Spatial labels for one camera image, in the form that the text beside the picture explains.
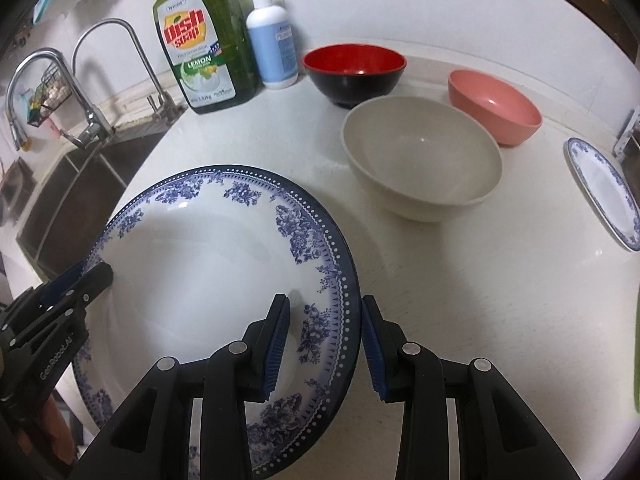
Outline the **person's left hand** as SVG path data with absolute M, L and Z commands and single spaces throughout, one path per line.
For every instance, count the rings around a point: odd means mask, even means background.
M 40 430 L 38 442 L 20 430 L 15 436 L 20 449 L 26 455 L 41 456 L 55 467 L 72 466 L 76 460 L 75 440 L 52 394 L 44 401 L 36 423 Z

